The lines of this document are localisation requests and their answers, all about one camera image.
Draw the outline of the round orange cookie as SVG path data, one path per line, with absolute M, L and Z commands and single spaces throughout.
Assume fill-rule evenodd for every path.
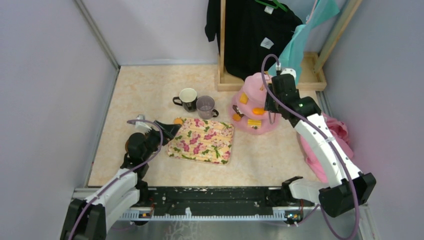
M 180 117 L 175 118 L 173 121 L 174 124 L 178 124 L 178 125 L 183 125 L 184 124 L 184 120 Z

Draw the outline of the orange fish-shaped cake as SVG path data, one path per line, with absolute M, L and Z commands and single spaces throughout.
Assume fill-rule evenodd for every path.
M 266 111 L 263 108 L 256 107 L 252 109 L 252 113 L 254 115 L 261 116 L 261 115 L 264 115 Z

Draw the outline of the floral rectangular tray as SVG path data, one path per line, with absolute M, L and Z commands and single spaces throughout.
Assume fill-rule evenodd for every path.
M 175 138 L 167 145 L 167 155 L 188 161 L 226 165 L 230 161 L 235 127 L 228 122 L 180 117 Z

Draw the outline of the yellow rectangular biscuit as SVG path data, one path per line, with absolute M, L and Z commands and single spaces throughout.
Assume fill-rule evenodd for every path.
M 248 103 L 248 101 L 249 101 L 248 96 L 244 92 L 241 92 L 240 97 L 239 97 L 239 102 L 241 104 L 246 105 Z

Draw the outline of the yellow layered cake slice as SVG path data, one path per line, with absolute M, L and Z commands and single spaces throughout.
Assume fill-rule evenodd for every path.
M 262 121 L 249 118 L 247 120 L 247 125 L 252 129 L 259 129 L 262 126 Z

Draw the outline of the chocolate triangle cake slice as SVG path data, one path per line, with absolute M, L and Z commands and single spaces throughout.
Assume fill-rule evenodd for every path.
M 244 114 L 240 111 L 240 109 L 238 108 L 238 106 L 237 106 L 237 105 L 233 105 L 233 106 L 232 106 L 232 109 L 234 110 L 234 112 L 235 112 L 237 115 L 239 115 L 239 116 L 241 116 L 241 117 L 243 117 L 243 116 L 244 116 Z

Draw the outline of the orange flower-shaped cookie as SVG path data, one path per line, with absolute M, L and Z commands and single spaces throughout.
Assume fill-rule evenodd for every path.
M 235 122 L 239 122 L 239 121 L 241 121 L 242 117 L 241 117 L 239 114 L 234 113 L 234 114 L 232 115 L 232 119 L 233 119 Z

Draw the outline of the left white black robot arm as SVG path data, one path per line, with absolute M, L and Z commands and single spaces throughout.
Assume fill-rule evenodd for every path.
M 157 120 L 128 120 L 137 132 L 125 143 L 123 163 L 116 174 L 96 192 L 84 199 L 73 199 L 67 209 L 61 240 L 104 240 L 113 224 L 133 205 L 149 203 L 148 184 L 143 181 L 153 160 L 173 140 L 181 123 Z

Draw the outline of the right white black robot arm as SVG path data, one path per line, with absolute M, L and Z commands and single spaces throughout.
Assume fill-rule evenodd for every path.
M 283 203 L 295 206 L 304 199 L 320 204 L 332 218 L 365 204 L 376 186 L 376 178 L 370 172 L 363 173 L 343 151 L 315 100 L 300 97 L 290 73 L 272 77 L 265 88 L 265 110 L 290 122 L 311 148 L 327 178 L 326 183 L 291 178 L 281 193 Z

